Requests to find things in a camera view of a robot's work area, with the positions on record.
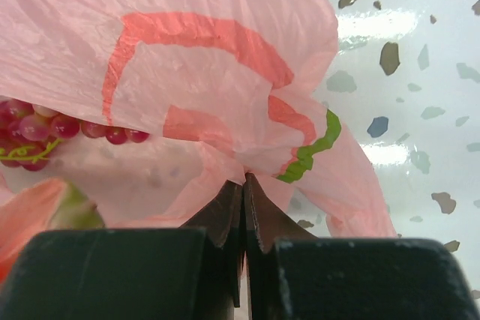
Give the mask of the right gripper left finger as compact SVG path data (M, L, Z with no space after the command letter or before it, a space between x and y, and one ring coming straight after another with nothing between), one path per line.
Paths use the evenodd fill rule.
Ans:
M244 265L242 239L243 186L226 181L207 205L180 225L183 229L202 229L208 239L207 256L202 261L201 295L218 293L215 304L239 307Z

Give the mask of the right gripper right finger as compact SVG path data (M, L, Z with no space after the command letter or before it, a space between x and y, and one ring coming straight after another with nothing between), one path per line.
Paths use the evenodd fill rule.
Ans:
M246 174L243 185L243 218L249 318L283 319L287 312L282 304L275 241L315 241L317 237L276 206L251 173Z

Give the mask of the pink plastic bag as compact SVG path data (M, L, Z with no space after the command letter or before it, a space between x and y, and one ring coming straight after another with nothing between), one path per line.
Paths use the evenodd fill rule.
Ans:
M332 236L393 238L371 162L313 97L337 23L329 0L1 0L1 96L150 135L78 135L48 162L40 182L71 182L106 227L180 226L252 173Z

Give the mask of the watermelon slice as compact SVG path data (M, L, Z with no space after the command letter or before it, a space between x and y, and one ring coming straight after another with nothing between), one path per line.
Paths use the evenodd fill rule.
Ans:
M104 226L95 202L61 178L47 179L10 197L1 204L1 282L36 234Z

